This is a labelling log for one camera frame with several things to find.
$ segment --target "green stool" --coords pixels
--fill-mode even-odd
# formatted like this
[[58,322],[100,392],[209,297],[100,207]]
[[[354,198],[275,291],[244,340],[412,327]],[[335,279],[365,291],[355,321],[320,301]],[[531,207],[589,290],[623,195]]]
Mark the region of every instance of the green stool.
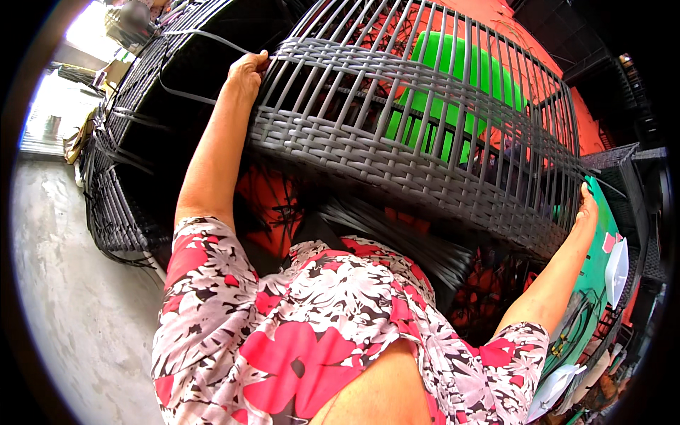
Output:
[[[428,39],[427,46],[425,48],[425,55],[423,57],[422,63],[429,67],[434,68],[437,61],[437,50],[439,48],[439,40],[441,33],[431,32],[430,38]],[[413,54],[411,55],[411,60],[417,60],[420,57],[420,50],[422,49],[423,41],[425,38],[425,32],[420,33],[418,40],[415,43],[415,48],[413,49]],[[448,72],[449,64],[451,59],[451,50],[453,48],[454,38],[450,34],[444,35],[444,44],[441,53],[441,62],[439,63],[439,71]],[[472,45],[472,55],[470,60],[471,72],[470,72],[470,85],[477,86],[477,55],[481,51],[481,78],[479,89],[489,94],[489,53],[484,49],[479,49],[477,46]],[[456,57],[454,59],[454,77],[459,80],[463,79],[463,69],[465,62],[465,40],[462,38],[456,39]],[[505,99],[503,101],[512,106],[513,92],[510,90],[512,86],[515,93],[515,109],[521,111],[526,107],[527,100],[520,96],[520,87],[517,83],[510,83],[510,72],[501,67],[500,63],[496,58],[492,56],[491,58],[491,74],[492,74],[492,87],[493,93],[491,95],[496,99],[500,99],[500,69],[503,69],[503,88]],[[407,88],[404,93],[399,97],[397,104],[406,105],[407,99],[409,97],[411,89]],[[411,108],[415,111],[425,112],[425,105],[427,104],[427,93],[416,91],[413,95],[413,103]],[[435,118],[441,117],[441,110],[443,108],[444,102],[440,99],[434,99],[432,102],[432,107],[430,109],[430,116]],[[446,111],[446,123],[455,126],[458,121],[458,110],[457,106],[452,104],[448,105]],[[385,137],[388,139],[396,140],[396,134],[399,129],[399,121],[401,120],[401,112],[394,111],[392,113],[392,118],[388,124],[388,128]],[[411,121],[413,121],[413,130],[411,135],[408,135],[409,127],[411,126]],[[472,114],[467,114],[465,118],[465,132],[472,134],[474,126],[475,117]],[[420,126],[422,125],[422,120],[417,118],[408,117],[406,123],[406,130],[402,136],[401,143],[408,145],[410,148],[415,148],[416,141],[418,140],[418,132],[420,131]],[[437,134],[436,126],[431,124],[426,125],[425,136],[422,142],[421,152],[427,152],[432,154],[432,149],[435,144],[435,135]],[[484,132],[487,127],[487,122],[485,120],[479,120],[477,125],[477,134],[479,136]],[[441,156],[439,158],[446,159],[449,157],[451,148],[453,145],[453,134],[450,132],[444,133],[444,140],[442,145]],[[467,161],[470,152],[470,143],[468,141],[463,143],[461,158]]]

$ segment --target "white plastic container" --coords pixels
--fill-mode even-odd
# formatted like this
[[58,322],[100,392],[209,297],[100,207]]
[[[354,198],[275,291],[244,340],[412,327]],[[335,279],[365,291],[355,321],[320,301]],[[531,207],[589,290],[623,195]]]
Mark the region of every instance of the white plastic container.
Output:
[[626,238],[614,244],[611,248],[609,261],[605,268],[605,288],[607,289],[607,300],[612,309],[616,308],[624,291],[628,279],[628,242]]
[[551,373],[534,396],[525,423],[528,424],[545,415],[555,405],[574,376],[583,372],[585,368],[586,366],[579,367],[578,364],[565,364]]

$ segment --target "gray wicker frame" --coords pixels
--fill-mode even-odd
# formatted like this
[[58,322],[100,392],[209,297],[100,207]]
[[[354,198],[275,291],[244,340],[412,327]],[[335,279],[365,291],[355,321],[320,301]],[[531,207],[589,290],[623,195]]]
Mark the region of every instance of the gray wicker frame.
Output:
[[[429,47],[437,29],[464,39],[462,78],[453,75],[457,42],[448,73],[438,70],[444,37],[434,67],[423,64],[425,48],[411,57],[416,39]],[[474,46],[491,52],[486,63]],[[425,0],[321,0],[272,57],[249,129],[252,152],[282,167],[350,177],[426,218],[487,229],[538,258],[549,258],[564,241],[582,180],[571,92],[494,29]],[[492,66],[509,73],[510,88],[500,78],[500,98],[509,90],[511,104],[481,88],[482,67],[492,75]],[[404,103],[398,97],[406,89]],[[424,110],[413,105],[416,93],[427,96]],[[430,115],[435,100],[443,102],[441,116]],[[514,107],[523,100],[526,106]],[[455,126],[446,123],[450,105],[460,108]],[[386,137],[395,112],[398,132]],[[415,146],[395,141],[411,138],[414,121],[423,119],[428,125],[421,121]],[[494,130],[509,148],[504,154],[493,146]],[[452,144],[445,158],[446,137]]]

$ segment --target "floral dress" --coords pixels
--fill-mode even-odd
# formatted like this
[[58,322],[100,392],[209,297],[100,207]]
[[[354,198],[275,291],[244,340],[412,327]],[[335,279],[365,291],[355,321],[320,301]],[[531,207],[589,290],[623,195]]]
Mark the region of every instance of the floral dress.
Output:
[[152,378],[168,424],[306,424],[394,341],[415,343],[433,424],[521,424],[548,333],[517,323],[473,348],[435,309],[421,269],[343,237],[290,248],[257,276],[234,232],[182,220],[173,240]]

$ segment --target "concrete floor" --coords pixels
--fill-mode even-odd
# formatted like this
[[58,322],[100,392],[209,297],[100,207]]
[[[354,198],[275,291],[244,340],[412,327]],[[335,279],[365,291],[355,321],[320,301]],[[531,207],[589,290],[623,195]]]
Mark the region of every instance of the concrete floor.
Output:
[[65,163],[23,160],[12,193],[18,293],[48,374],[83,424],[162,424],[150,379],[163,282],[104,257]]

